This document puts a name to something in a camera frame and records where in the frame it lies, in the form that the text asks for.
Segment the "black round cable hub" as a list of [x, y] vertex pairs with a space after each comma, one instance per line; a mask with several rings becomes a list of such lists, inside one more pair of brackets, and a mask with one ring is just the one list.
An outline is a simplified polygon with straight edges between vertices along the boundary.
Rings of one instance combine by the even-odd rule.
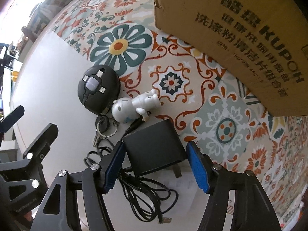
[[121, 82], [117, 73], [107, 65], [89, 68], [78, 83], [81, 104], [96, 115], [105, 115], [120, 94]]

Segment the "black power adapter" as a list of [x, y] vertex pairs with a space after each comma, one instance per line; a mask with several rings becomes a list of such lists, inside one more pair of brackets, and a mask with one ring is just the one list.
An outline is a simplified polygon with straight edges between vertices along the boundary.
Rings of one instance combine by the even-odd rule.
[[136, 177], [157, 172], [187, 159], [184, 146], [169, 119], [129, 134], [123, 142]]

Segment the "patterned table runner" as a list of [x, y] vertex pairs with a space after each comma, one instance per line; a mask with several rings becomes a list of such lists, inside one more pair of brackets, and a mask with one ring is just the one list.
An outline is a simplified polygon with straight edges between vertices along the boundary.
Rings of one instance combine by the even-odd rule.
[[184, 142], [262, 183], [282, 229], [298, 220], [307, 188], [307, 117], [272, 116], [211, 57], [154, 24], [154, 0], [65, 0], [53, 31], [92, 65], [108, 65], [125, 97], [155, 89]]

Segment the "brown cardboard box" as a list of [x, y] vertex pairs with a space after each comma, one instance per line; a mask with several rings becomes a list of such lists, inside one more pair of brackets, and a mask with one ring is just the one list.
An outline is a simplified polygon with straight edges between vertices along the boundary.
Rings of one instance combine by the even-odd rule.
[[307, 114], [307, 16], [294, 0], [155, 0], [155, 24], [216, 60], [272, 115]]

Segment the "white robot figurine keychain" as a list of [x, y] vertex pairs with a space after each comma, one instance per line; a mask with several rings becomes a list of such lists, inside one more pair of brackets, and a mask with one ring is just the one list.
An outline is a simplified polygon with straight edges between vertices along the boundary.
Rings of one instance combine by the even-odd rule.
[[119, 98], [113, 101], [111, 108], [113, 118], [119, 123], [129, 123], [141, 117], [143, 121], [149, 118], [148, 112], [161, 106], [159, 97], [152, 89], [134, 98]]

